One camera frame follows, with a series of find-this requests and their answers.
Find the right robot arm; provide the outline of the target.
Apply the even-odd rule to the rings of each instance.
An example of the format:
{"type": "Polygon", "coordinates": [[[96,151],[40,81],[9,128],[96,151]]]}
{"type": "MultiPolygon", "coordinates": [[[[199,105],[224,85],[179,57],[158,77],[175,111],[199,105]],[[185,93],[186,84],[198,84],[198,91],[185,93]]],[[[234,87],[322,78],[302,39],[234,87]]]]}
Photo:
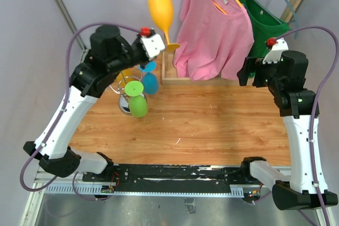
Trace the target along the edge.
{"type": "Polygon", "coordinates": [[[329,191],[320,162],[317,127],[318,118],[311,118],[316,94],[304,88],[308,59],[305,54],[287,50],[277,61],[246,57],[237,76],[244,86],[250,73],[255,73],[253,85],[267,87],[279,108],[287,130],[291,175],[285,176],[263,158],[245,158],[248,163],[240,170],[243,182],[259,180],[272,192],[279,210],[310,210],[336,206],[338,196],[329,191]]]}

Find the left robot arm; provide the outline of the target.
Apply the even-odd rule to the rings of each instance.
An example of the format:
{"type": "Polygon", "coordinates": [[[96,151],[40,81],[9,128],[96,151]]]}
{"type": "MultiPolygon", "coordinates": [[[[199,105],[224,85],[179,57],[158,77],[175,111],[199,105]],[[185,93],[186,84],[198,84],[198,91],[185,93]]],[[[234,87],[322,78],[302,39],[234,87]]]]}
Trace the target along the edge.
{"type": "Polygon", "coordinates": [[[119,73],[154,60],[165,49],[162,37],[152,28],[136,29],[129,43],[121,26],[96,23],[90,36],[90,50],[72,73],[66,68],[66,89],[55,114],[35,141],[24,144],[29,160],[54,177],[65,178],[77,171],[94,173],[101,181],[113,176],[113,161],[101,152],[87,153],[70,146],[76,129],[89,109],[103,95],[119,73]]]}

